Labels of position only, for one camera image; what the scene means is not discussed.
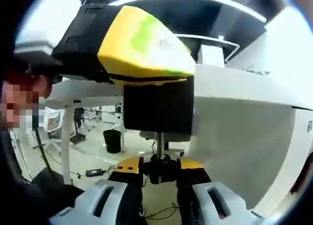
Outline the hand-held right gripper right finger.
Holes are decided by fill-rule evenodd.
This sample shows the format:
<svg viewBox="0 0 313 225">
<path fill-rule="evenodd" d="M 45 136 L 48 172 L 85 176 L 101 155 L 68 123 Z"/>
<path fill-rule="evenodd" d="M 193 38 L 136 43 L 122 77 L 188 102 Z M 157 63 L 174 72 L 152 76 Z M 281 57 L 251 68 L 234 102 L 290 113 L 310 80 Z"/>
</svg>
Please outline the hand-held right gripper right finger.
<svg viewBox="0 0 313 225">
<path fill-rule="evenodd" d="M 177 160 L 177 202 L 183 225 L 259 225 L 262 216 L 190 158 Z"/>
</svg>

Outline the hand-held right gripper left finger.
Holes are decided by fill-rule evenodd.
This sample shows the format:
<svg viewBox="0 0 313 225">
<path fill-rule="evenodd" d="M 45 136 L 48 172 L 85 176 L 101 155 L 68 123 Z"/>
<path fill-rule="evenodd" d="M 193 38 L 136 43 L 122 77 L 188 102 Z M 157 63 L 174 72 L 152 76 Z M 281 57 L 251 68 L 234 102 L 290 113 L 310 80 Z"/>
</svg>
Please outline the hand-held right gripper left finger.
<svg viewBox="0 0 313 225">
<path fill-rule="evenodd" d="M 120 161 L 107 180 L 97 181 L 67 207 L 51 217 L 51 225 L 143 225 L 143 157 Z"/>
</svg>

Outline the person's left hand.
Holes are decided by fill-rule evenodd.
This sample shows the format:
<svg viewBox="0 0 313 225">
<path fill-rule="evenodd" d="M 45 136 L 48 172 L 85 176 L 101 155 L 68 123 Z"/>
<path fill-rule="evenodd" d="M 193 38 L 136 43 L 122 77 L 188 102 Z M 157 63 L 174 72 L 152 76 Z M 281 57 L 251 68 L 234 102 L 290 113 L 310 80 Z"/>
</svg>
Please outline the person's left hand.
<svg viewBox="0 0 313 225">
<path fill-rule="evenodd" d="M 39 97 L 48 98 L 52 91 L 51 78 L 44 75 L 32 75 L 30 90 Z"/>
</svg>

